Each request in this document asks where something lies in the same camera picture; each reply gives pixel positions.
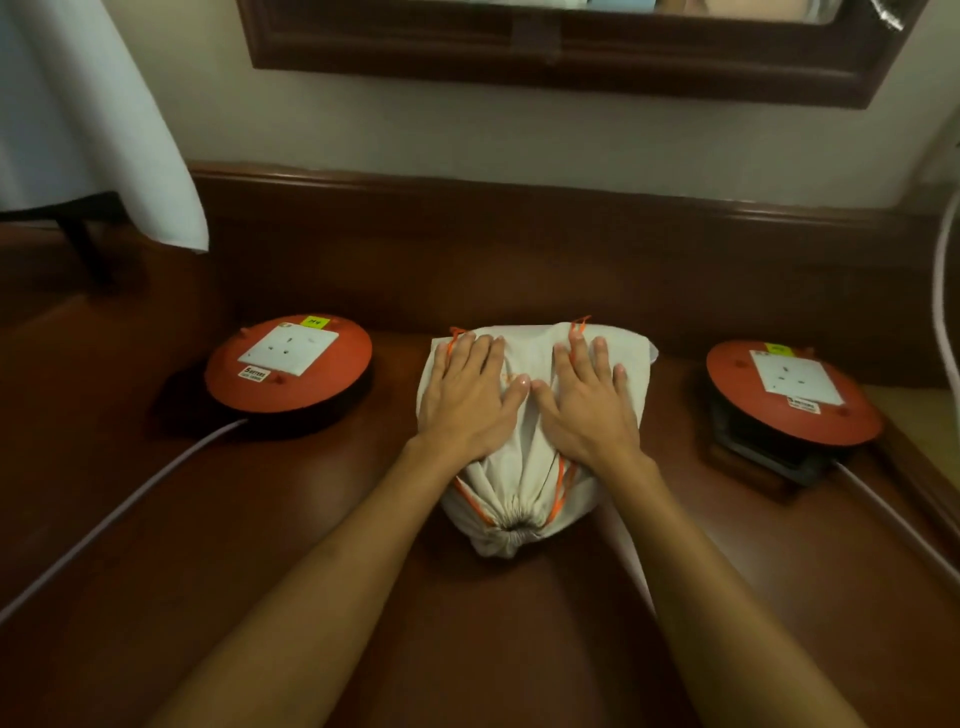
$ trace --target white fabric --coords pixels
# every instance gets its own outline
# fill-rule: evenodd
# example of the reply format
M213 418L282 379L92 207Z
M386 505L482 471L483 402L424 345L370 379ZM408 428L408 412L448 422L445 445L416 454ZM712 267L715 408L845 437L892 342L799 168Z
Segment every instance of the white fabric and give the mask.
M197 190L101 0L0 2L0 211L107 191L148 237L207 249Z
M531 379L551 382L554 392L559 392L553 372L553 345L568 342L570 323L478 328L475 333L478 336L503 336L506 341L501 391L506 390L513 376L526 374ZM606 337L611 364L626 367L639 422L650 381L650 364L656 359L657 350L646 337L622 328L588 324L584 336L588 344L596 336ZM417 393L418 415L433 370L437 345L448 341L450 337L433 342ZM457 528L469 536L481 556L511 558L523 544L563 530L596 504L599 483L590 471L577 466L573 478L564 479L566 500L563 508L552 522L547 522L557 493L560 460L540 428L536 401L528 397L520 406L516 428L507 444L485 460L467 465L460 473L460 483L467 496L492 520L492 525L484 522L465 495L455 487L446 490L441 506Z

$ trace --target hand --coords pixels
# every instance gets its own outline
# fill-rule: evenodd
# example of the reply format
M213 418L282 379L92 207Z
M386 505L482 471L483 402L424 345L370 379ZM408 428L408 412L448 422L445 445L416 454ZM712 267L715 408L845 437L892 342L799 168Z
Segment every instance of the hand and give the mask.
M543 433L560 453L583 463L595 473L602 462L623 449L640 451L640 433L630 400L627 370L617 364L611 372L607 340L593 340L596 365L590 362L587 342L579 331L570 334L573 363L563 344L553 348L560 380L559 400L550 385L533 383Z
M496 452L516 427L516 412L527 399L530 377L520 375L500 398L503 337L479 339L465 333L447 356L447 343L437 347L430 384L420 403L420 434L434 447L452 449L467 463Z

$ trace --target white drawstring bag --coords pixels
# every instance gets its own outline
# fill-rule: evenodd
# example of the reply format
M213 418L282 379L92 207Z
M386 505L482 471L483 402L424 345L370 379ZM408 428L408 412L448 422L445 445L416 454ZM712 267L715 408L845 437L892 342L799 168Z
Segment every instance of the white drawstring bag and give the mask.
M622 328L596 324L555 326L487 327L477 336L503 336L506 343L501 392L514 376L550 382L555 394L559 385L553 366L553 345L568 344L572 327L583 332L593 357L592 341L607 339L611 366L623 364L630 383L636 420L643 414L650 365L657 349L645 336ZM430 381L437 346L455 337L434 339L423 368L417 392L417 414ZM540 428L540 411L534 398L520 406L516 428L506 445L482 461L470 463L441 499L446 514L470 538L481 556L512 558L524 544L545 539L585 516L597 502L600 484L586 468L560 456Z

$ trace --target white curtain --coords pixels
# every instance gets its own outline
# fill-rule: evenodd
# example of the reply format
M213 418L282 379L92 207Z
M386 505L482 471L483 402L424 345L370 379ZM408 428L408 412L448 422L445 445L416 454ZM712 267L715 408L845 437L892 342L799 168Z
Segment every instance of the white curtain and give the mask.
M207 249L197 190L101 0L0 0L0 212L108 191L148 237Z

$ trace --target white cable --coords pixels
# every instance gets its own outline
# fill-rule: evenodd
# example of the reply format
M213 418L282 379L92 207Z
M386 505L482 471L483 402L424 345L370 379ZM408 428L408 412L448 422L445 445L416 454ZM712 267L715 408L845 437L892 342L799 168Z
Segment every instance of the white cable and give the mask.
M953 221L956 218L957 210L960 209L960 187L953 190L947 209L944 210L943 219L940 221L940 234L937 236L937 245L933 252L933 332L937 337L937 347L940 349L940 356L944 360L944 368L947 370L947 380L950 385L950 392L953 394L953 410L958 432L958 445L960 445L960 371L957 370L957 362L953 356L953 347L950 345L950 339L947 334L947 315L944 307L944 297L947 280L947 248L950 243L950 233L953 231ZM841 463L835 462L839 468L856 486L856 489L866 496L876 508L880 509L900 530L905 533L909 539L927 559L932 561L941 572L949 577L953 586L960 589L960 572L958 572L940 552L926 542L926 539L903 517L895 511L886 500L878 496L871 490L865 482L858 478L848 468Z
M886 500L874 493L870 486L857 477L849 468L836 461L834 461L833 464L850 479L851 483L856 486L856 490L869 498L874 506L883 511L883 513L910 538L913 545L930 561L936 564L937 567L942 570L943 574L953 582L953 586L960 590L960 571L957 571L950 562L940 554L940 551L928 544L916 528L905 521L903 516L897 513Z
M950 243L950 233L953 230L953 220L957 209L960 208L960 187L953 191L944 217L940 221L940 235L937 237L937 247L933 253L933 332L937 337L937 346L940 356L944 360L947 370L947 381L953 393L953 411L956 418L957 432L960 434L960 372L957 371L957 361L953 358L953 348L947 335L947 315L944 312L944 296L947 278L947 247Z
M97 525L93 527L92 531L86 534L76 544L74 544L74 546L69 551L67 551L59 559L57 559L57 561L54 562L54 565L52 567L50 567L47 571L45 571L40 576L38 576L33 584L31 584L29 587L23 590L23 592L20 593L20 596L18 596L10 604L4 607L3 611L0 612L0 624L3 624L5 621L7 621L7 619L9 619L13 615L13 613L16 612L16 610L22 607L24 603L26 603L26 601L31 596L33 596L40 589L42 589L44 584L46 584L54 576L56 576L57 573L61 569L63 569L63 567L65 567L67 564L73 561L73 559L77 556L78 553L80 553L87 546L89 546L93 542L93 540L97 538L97 536L103 533L107 528L109 528L109 526L113 522L115 522L117 519L123 516L128 510L130 510L130 507L134 503L136 503L138 500L144 497L150 491L151 488L153 488L155 485L157 485L158 482L160 482L163 478L169 475L184 460L189 458L198 450L205 448L207 445L212 443L221 435L226 435L228 432L236 429L237 427L239 427L245 422L246 420L237 420L235 423L224 425L220 429L215 430L210 434L208 434L200 442L184 450L180 455L178 455L176 458L174 458L165 466L163 466L159 471L157 471L157 473L153 477L151 477L147 482L145 482L135 491L133 491L127 497L126 500L124 500L122 503L120 503L120 505L114 508L113 511L106 518L104 518L102 521L97 523Z
M874 10L876 10L876 14L880 16L880 20L886 23L888 27L893 28L895 31L903 30L903 21L900 20L895 13L887 10L883 0L870 1L874 4Z

